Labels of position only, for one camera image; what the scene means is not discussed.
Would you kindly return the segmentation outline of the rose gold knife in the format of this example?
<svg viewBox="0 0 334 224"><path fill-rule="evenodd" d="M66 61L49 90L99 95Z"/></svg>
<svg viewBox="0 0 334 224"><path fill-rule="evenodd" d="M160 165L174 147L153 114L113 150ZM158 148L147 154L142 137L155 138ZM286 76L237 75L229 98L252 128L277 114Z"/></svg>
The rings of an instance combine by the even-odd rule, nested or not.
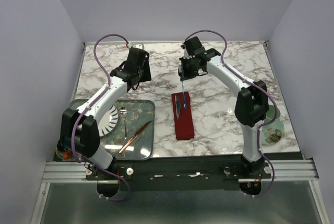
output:
<svg viewBox="0 0 334 224"><path fill-rule="evenodd" d="M140 133L145 130L150 124L152 123L152 121L148 121L146 122L144 125L142 125L134 134L133 136L126 142L126 144L124 144L122 146L122 148L118 151L119 154L122 154L126 148L140 135Z"/></svg>

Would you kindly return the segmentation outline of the silver spoon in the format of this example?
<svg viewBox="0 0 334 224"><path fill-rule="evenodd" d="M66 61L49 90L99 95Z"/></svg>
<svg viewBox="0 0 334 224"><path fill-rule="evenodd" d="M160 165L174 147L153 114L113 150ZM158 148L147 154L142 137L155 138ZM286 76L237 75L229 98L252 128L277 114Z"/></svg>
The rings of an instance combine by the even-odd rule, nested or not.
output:
<svg viewBox="0 0 334 224"><path fill-rule="evenodd" d="M127 139L127 126L126 126L126 117L127 117L127 109L125 107L121 107L120 109L120 114L123 117L123 122L124 122L124 139Z"/></svg>

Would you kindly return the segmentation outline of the dark red cloth napkin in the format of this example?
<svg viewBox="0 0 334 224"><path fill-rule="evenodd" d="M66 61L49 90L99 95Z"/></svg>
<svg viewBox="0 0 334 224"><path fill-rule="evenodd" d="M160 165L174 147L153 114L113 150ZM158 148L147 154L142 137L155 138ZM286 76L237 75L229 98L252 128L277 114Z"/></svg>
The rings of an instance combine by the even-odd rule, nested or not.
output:
<svg viewBox="0 0 334 224"><path fill-rule="evenodd" d="M194 124L192 118L192 111L190 106L190 96L186 91L186 100L188 103L188 108L184 108L183 93L173 93L171 94L173 116L174 116L174 129L177 140L190 140L195 137ZM175 95L177 95L181 102L181 112L180 118L176 119L176 107L175 107Z"/></svg>

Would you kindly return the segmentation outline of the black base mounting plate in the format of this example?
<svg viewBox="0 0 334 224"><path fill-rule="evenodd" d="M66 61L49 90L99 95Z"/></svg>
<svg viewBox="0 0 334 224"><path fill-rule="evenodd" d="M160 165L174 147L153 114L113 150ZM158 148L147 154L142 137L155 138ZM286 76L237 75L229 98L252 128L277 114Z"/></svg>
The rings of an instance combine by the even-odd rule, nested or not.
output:
<svg viewBox="0 0 334 224"><path fill-rule="evenodd" d="M109 175L93 168L86 176L99 184L115 183L114 189L125 191L239 190L247 182L258 183L271 178L264 159L247 165L241 155L150 158L117 160Z"/></svg>

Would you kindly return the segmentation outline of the light green plate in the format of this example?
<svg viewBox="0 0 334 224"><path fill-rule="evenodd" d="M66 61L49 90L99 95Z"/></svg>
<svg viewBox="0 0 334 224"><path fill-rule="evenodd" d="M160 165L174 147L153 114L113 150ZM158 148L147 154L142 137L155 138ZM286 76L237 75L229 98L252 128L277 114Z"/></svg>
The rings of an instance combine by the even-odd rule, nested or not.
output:
<svg viewBox="0 0 334 224"><path fill-rule="evenodd" d="M263 145L277 144L284 136L284 123L279 118L261 128L261 143Z"/></svg>

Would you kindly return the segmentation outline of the blue handled fork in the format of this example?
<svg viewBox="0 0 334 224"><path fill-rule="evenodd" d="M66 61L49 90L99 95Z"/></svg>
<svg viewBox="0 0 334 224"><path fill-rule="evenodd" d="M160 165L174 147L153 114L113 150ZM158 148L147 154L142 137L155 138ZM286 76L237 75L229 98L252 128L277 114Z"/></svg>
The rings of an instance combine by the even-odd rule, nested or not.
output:
<svg viewBox="0 0 334 224"><path fill-rule="evenodd" d="M185 89L184 89L184 73L183 73L183 65L179 64L178 66L178 75L180 77L181 85L182 85L182 93L183 93L183 99L184 99L184 108L188 108L188 103L186 100L186 94L185 94Z"/></svg>

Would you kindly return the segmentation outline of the teal floral serving tray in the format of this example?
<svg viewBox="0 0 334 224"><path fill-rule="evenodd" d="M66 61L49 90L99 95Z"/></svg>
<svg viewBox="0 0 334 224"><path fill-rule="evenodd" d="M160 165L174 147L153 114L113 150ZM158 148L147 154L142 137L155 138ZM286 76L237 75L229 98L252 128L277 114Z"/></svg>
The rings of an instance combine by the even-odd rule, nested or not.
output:
<svg viewBox="0 0 334 224"><path fill-rule="evenodd" d="M101 145L118 160L152 156L155 104L150 100L118 100L101 119Z"/></svg>

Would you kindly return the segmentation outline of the aluminium frame rail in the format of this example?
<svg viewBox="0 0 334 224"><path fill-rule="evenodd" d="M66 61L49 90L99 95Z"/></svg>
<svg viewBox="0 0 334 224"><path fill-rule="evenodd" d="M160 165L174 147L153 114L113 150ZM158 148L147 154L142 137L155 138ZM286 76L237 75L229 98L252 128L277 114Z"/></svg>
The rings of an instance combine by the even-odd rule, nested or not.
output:
<svg viewBox="0 0 334 224"><path fill-rule="evenodd" d="M273 160L253 175L242 172L235 162L224 166L221 161L192 161L186 159L150 159L146 161L120 162L119 176L127 181L135 179L203 179L217 176L223 180L239 182L313 181L319 175L312 160ZM117 178L103 172L89 169L87 165L75 162L48 162L42 176L44 183L115 183Z"/></svg>

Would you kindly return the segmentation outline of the light green cup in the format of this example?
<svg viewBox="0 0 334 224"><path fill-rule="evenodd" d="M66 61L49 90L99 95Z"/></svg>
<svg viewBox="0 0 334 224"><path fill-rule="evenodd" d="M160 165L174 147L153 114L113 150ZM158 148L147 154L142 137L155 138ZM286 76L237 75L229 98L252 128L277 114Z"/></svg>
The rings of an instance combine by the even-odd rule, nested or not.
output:
<svg viewBox="0 0 334 224"><path fill-rule="evenodd" d="M276 116L275 121L277 121L277 120L280 119L281 113L280 113L279 109L276 110L275 106L270 104L269 108L268 108L268 111L266 113L266 118L265 118L264 122L265 123L270 123L273 120L274 116Z"/></svg>

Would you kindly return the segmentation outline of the silver table knife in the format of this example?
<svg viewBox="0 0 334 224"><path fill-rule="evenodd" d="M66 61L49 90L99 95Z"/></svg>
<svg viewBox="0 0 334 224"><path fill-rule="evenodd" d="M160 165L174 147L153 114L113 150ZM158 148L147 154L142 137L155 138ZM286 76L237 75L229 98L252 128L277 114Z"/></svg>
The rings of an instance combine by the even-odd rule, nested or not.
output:
<svg viewBox="0 0 334 224"><path fill-rule="evenodd" d="M181 102L177 95L175 95L175 107L176 107L176 119L178 120L180 118Z"/></svg>

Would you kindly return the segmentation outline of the blue striped white plate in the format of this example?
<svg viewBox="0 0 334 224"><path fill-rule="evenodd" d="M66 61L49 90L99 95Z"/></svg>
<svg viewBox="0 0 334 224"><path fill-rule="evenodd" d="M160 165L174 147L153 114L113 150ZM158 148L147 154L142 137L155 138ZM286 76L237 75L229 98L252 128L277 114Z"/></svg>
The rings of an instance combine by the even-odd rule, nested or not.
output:
<svg viewBox="0 0 334 224"><path fill-rule="evenodd" d="M112 105L98 124L99 136L103 137L113 132L118 123L118 118L118 109L115 105Z"/></svg>

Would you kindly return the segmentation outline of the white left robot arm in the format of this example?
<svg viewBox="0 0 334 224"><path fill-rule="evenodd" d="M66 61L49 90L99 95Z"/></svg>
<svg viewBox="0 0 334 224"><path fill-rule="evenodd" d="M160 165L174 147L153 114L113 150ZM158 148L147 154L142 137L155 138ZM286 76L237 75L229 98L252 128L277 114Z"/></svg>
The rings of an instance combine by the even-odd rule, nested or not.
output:
<svg viewBox="0 0 334 224"><path fill-rule="evenodd" d="M115 176L116 167L113 156L101 145L98 124L119 98L151 80L149 53L130 48L127 60L107 76L107 83L85 104L64 111L58 141L58 146L71 150L76 159L86 158L97 165L98 174L105 180Z"/></svg>

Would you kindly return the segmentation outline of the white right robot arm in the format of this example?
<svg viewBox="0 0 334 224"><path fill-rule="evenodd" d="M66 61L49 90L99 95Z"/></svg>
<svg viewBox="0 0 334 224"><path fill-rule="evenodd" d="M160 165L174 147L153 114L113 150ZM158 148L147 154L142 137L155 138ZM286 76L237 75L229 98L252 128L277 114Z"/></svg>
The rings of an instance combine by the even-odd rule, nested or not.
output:
<svg viewBox="0 0 334 224"><path fill-rule="evenodd" d="M269 109L267 87L263 81L253 81L227 64L223 53L216 49L206 50L197 36L187 37L183 42L184 55L178 67L180 81L210 74L219 79L236 96L235 117L243 132L243 152L240 172L246 178L252 178L264 164L259 151L259 136L255 128L266 118Z"/></svg>

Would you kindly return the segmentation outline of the black and orange cup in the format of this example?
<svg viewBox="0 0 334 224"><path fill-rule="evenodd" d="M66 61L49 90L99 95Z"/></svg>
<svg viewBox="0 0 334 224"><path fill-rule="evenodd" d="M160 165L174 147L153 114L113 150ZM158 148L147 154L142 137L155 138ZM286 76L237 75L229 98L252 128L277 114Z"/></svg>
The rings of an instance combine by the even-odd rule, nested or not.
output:
<svg viewBox="0 0 334 224"><path fill-rule="evenodd" d="M62 161L68 161L72 158L73 153L72 153L71 150L63 150L63 149L59 149L57 147L56 148L56 155Z"/></svg>

